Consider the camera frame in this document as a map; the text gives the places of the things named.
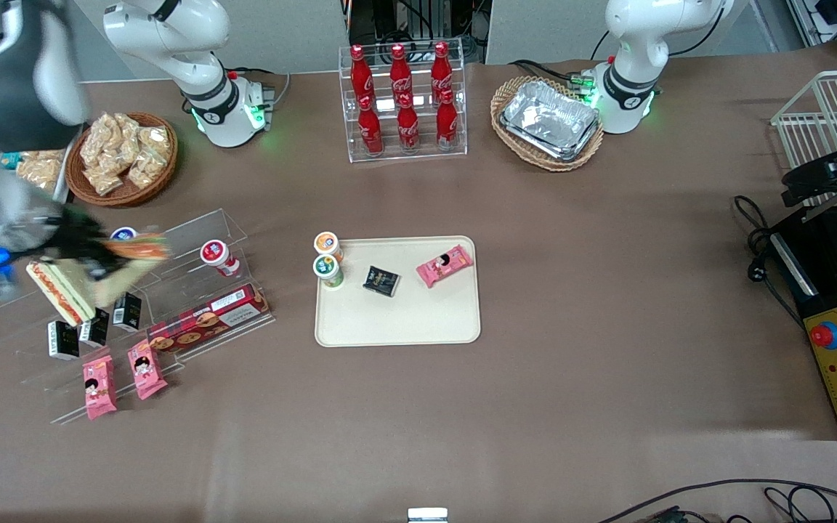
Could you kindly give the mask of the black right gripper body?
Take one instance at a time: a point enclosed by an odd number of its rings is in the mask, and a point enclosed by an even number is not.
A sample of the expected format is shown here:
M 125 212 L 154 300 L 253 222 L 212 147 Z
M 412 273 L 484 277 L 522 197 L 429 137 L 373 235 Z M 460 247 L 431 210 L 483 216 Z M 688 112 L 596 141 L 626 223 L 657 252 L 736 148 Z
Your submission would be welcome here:
M 107 248 L 109 236 L 102 225 L 79 206 L 63 206 L 60 217 L 44 223 L 55 229 L 34 254 L 50 259 L 76 259 L 93 280 L 102 280 L 113 272 L 113 252 Z

